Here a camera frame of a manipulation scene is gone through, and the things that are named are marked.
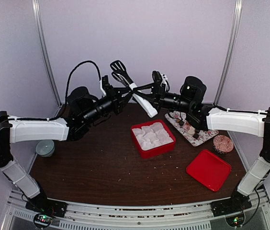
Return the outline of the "metal serving tongs white handle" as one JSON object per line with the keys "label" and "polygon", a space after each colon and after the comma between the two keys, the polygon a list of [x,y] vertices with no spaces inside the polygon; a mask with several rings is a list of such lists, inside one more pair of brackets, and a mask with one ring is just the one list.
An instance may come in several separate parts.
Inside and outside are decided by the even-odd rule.
{"label": "metal serving tongs white handle", "polygon": [[138,95],[138,92],[134,91],[137,88],[137,85],[131,79],[131,77],[127,73],[127,69],[122,61],[116,60],[110,64],[110,68],[112,69],[112,76],[116,81],[122,83],[125,87],[129,88],[133,92],[133,97],[135,101],[141,105],[144,111],[150,118],[153,118],[158,114],[157,110],[151,105],[151,103],[144,99],[142,96]]}

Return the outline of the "red square tin box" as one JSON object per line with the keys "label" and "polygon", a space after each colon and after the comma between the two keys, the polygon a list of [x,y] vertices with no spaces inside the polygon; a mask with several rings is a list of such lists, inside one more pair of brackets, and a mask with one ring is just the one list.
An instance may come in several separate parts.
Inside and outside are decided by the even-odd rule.
{"label": "red square tin box", "polygon": [[143,159],[172,151],[176,139],[161,119],[131,126],[131,137]]}

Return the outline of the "dark square chocolate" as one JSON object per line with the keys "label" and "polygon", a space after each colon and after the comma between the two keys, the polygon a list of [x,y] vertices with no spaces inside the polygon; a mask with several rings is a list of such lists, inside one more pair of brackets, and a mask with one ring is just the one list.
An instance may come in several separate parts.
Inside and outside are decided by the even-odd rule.
{"label": "dark square chocolate", "polygon": [[195,133],[192,137],[195,138],[195,139],[198,139],[199,138],[199,134]]}

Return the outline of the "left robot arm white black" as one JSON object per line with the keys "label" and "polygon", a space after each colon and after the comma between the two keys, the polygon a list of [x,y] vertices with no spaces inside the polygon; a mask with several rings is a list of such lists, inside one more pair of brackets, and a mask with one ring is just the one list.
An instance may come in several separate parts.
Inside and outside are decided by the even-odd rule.
{"label": "left robot arm white black", "polygon": [[68,117],[19,118],[0,111],[0,171],[27,196],[29,202],[41,213],[46,213],[51,203],[40,184],[32,178],[11,154],[10,144],[34,141],[76,141],[90,126],[106,115],[119,114],[132,97],[129,87],[104,86],[105,96],[98,99],[86,87],[74,89],[67,97]]}

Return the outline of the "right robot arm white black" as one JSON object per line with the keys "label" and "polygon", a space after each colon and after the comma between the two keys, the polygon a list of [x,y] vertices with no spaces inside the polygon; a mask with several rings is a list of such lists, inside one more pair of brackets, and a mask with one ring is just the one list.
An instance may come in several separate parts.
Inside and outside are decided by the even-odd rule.
{"label": "right robot arm white black", "polygon": [[263,138],[259,157],[227,201],[230,211],[238,211],[270,172],[270,108],[261,112],[241,111],[203,103],[206,86],[194,76],[186,77],[179,94],[167,91],[158,72],[154,72],[153,80],[146,86],[151,90],[146,98],[157,110],[166,108],[184,112],[188,123],[199,130],[225,130]]}

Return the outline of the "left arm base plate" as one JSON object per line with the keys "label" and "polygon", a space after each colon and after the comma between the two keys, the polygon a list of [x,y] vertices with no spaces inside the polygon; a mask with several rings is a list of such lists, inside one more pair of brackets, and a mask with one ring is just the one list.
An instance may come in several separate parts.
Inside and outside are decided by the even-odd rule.
{"label": "left arm base plate", "polygon": [[25,205],[26,209],[36,212],[33,224],[39,229],[48,228],[55,218],[63,218],[67,207],[66,202],[51,199],[42,204],[34,204],[32,200],[28,200]]}

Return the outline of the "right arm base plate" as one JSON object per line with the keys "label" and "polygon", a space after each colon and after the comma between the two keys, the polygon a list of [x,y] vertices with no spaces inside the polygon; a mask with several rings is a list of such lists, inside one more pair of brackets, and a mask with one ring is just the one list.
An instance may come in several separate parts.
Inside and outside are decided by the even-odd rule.
{"label": "right arm base plate", "polygon": [[231,198],[213,201],[210,203],[214,217],[224,216],[228,226],[242,227],[246,222],[245,210],[252,208],[249,201],[234,201]]}

